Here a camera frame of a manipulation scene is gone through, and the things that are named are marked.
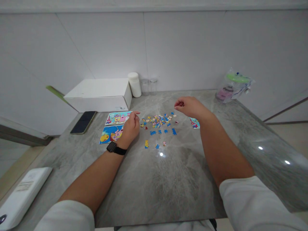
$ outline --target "smartwatch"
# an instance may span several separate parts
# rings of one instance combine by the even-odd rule
[[[117,147],[116,143],[114,141],[111,141],[111,143],[107,147],[107,151],[124,156],[127,150]]]

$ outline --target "white sleeve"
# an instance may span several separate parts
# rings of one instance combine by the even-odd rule
[[[94,216],[77,201],[60,201],[43,216],[34,231],[94,231]]]
[[[219,191],[234,230],[308,230],[256,176],[225,180]]]

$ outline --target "gray marble tabletop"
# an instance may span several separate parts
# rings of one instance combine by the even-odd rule
[[[140,135],[129,148],[96,213],[96,227],[227,216],[204,157],[200,130],[193,129],[189,118],[174,110],[174,102],[180,96],[195,96],[218,117],[256,175],[289,211],[308,210],[308,160],[240,102],[220,104],[214,93],[158,92],[156,96],[132,100],[131,110],[139,110],[141,118],[171,112],[177,117],[172,119],[170,127],[162,128],[168,133],[151,136],[150,131],[158,129],[140,128]],[[60,136],[57,146],[38,165],[52,167],[53,171],[15,230],[33,230],[66,188],[105,151],[107,144],[99,144],[99,138],[107,115],[107,112],[98,113],[84,135],[71,135],[79,114]],[[144,147],[146,139],[148,149]],[[155,148],[156,144],[160,145],[159,149]]]

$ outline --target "smartphone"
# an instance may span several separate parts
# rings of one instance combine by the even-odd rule
[[[84,112],[76,125],[71,130],[71,134],[84,134],[89,128],[95,115],[96,111]]]

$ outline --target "fist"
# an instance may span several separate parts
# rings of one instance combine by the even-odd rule
[[[199,121],[212,115],[211,111],[208,110],[199,100],[190,96],[178,98],[174,104],[174,109]]]
[[[139,111],[131,112],[129,119],[125,122],[123,127],[123,132],[121,137],[116,141],[118,147],[122,149],[128,149],[131,142],[139,134],[140,124],[139,117],[137,114],[140,114]]]

